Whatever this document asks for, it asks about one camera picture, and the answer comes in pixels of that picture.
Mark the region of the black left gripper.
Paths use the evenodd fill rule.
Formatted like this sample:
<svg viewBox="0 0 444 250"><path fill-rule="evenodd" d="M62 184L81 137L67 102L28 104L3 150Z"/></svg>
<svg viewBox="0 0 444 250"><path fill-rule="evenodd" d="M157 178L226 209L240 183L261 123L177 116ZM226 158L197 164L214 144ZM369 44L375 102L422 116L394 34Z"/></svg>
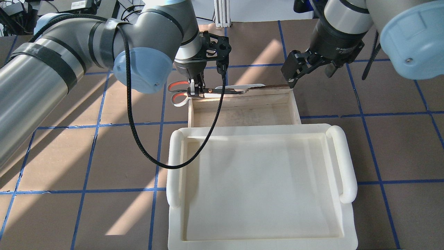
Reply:
<svg viewBox="0 0 444 250"><path fill-rule="evenodd" d="M197 32L189 43L179 47L173 65L181 75L188 78L188 97L204 97L204 69L209 61L215 61L217 72L222 78L222 86L217 91L227 87L227 71L231 45L227 36Z"/></svg>

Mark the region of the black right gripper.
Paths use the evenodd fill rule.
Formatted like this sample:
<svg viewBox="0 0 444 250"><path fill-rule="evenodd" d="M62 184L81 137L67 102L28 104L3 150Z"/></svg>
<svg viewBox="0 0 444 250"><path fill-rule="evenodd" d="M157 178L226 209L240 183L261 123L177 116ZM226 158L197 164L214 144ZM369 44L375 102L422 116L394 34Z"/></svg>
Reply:
<svg viewBox="0 0 444 250"><path fill-rule="evenodd" d="M298 80L326 65L325 76L331 78L346 63L352 63L364 47L365 33L343 33L330 24L318 21L313 30L310 46L306 52L293 50L287 55L281 72L289 88L293 89Z"/></svg>

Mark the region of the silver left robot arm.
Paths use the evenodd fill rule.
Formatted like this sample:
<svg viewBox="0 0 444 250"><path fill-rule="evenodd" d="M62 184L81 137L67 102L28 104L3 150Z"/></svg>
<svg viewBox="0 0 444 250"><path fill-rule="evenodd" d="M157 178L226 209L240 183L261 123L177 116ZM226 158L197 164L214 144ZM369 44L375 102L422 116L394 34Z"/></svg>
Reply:
<svg viewBox="0 0 444 250"><path fill-rule="evenodd" d="M33 37L1 68L1 166L93 66L112 70L127 92L155 93L173 67L180 94L203 98L203 71L215 61L223 83L231 46L200 31L190 0L146 0L132 24L90 14L42 16Z"/></svg>

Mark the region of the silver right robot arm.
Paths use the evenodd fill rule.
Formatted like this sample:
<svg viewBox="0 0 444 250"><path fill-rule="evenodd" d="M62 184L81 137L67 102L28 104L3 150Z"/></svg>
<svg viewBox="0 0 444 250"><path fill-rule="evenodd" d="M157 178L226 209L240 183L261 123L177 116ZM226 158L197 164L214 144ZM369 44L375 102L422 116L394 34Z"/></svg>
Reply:
<svg viewBox="0 0 444 250"><path fill-rule="evenodd" d="M380 50L404 78L443 75L443 8L442 0L295 0L296 13L313 11L318 22L309 48L291 51L282 65L288 88L321 66L331 77L354 62L372 26L376 33L363 80Z"/></svg>

